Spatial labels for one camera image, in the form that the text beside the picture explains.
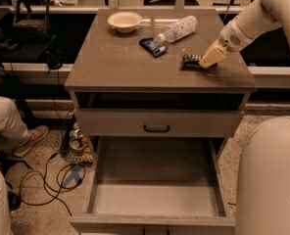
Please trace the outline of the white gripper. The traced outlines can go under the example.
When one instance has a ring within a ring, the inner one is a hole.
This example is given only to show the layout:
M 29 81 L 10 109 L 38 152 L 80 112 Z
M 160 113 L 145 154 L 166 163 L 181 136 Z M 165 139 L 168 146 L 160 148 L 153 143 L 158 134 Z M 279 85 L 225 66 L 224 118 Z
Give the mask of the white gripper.
M 200 66 L 204 69 L 223 60 L 226 49 L 229 52 L 239 52 L 253 42 L 242 30 L 236 19 L 230 21 L 220 32 L 219 43 L 214 43 L 203 55 Z

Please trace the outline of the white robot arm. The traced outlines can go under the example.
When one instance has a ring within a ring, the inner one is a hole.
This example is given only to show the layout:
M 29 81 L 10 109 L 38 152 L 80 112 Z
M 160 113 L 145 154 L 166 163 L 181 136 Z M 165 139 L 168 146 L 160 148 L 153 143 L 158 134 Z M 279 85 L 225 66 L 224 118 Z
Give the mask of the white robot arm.
M 200 65 L 206 69 L 278 27 L 290 46 L 290 0 L 254 0 L 221 30 Z M 290 116 L 260 123 L 245 141 L 235 235 L 290 235 Z

